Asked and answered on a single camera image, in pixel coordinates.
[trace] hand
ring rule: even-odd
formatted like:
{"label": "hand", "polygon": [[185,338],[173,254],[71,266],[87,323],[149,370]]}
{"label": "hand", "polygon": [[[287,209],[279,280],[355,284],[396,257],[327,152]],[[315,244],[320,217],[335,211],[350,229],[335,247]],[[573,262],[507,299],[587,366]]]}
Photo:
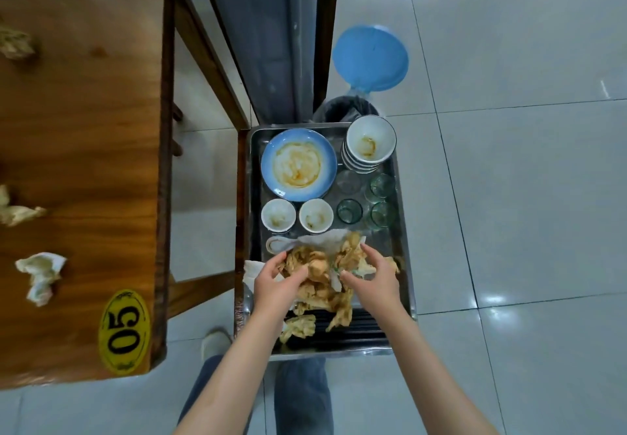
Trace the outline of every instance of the hand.
{"label": "hand", "polygon": [[386,313],[399,307],[403,309],[398,280],[394,268],[377,250],[366,244],[361,244],[361,248],[377,269],[374,279],[363,280],[345,270],[342,270],[340,278],[349,288],[355,290],[366,311],[380,322],[380,318]]}
{"label": "hand", "polygon": [[271,315],[271,318],[281,322],[294,303],[298,287],[309,275],[309,266],[302,265],[285,280],[275,280],[278,275],[277,265],[285,260],[286,255],[286,252],[281,252],[272,257],[255,278],[254,313]]}

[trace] wooden table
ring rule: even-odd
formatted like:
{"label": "wooden table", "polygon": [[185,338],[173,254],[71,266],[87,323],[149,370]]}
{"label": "wooden table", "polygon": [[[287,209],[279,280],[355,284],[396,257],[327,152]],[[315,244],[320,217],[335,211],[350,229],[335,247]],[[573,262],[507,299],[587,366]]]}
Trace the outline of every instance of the wooden table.
{"label": "wooden table", "polygon": [[[122,289],[149,309],[148,372],[166,348],[171,0],[0,0],[0,17],[41,42],[0,56],[0,184],[49,210],[0,226],[0,388],[114,377],[98,327]],[[42,251],[68,261],[37,308],[14,262]]]}

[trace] trash bin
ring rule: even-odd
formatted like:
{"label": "trash bin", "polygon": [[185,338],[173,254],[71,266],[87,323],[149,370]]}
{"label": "trash bin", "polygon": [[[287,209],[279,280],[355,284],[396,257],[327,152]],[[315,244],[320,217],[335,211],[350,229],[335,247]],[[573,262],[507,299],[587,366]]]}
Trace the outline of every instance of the trash bin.
{"label": "trash bin", "polygon": [[363,115],[379,115],[369,101],[370,92],[397,85],[410,62],[403,43],[384,26],[349,27],[338,38],[332,58],[350,91],[319,106],[313,123],[352,122]]}

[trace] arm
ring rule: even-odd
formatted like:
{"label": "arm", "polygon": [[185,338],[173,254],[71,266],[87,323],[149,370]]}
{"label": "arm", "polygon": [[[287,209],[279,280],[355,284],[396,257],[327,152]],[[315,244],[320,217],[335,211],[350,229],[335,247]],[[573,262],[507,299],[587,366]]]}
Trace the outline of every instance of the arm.
{"label": "arm", "polygon": [[371,281],[342,272],[364,308],[388,336],[398,366],[429,435],[497,435],[433,352],[399,297],[391,265],[375,249],[362,245],[377,273]]}
{"label": "arm", "polygon": [[255,279],[255,310],[226,352],[175,435],[241,434],[261,384],[283,318],[306,279],[303,266],[291,277],[275,281],[285,252],[271,258]]}

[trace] white shoe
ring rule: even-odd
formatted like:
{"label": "white shoe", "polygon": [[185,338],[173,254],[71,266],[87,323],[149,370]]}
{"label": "white shoe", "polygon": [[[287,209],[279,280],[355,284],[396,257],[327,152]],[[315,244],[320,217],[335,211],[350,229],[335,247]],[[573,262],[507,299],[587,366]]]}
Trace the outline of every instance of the white shoe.
{"label": "white shoe", "polygon": [[202,340],[200,347],[202,360],[206,361],[210,357],[226,354],[232,343],[233,338],[224,328],[211,330]]}

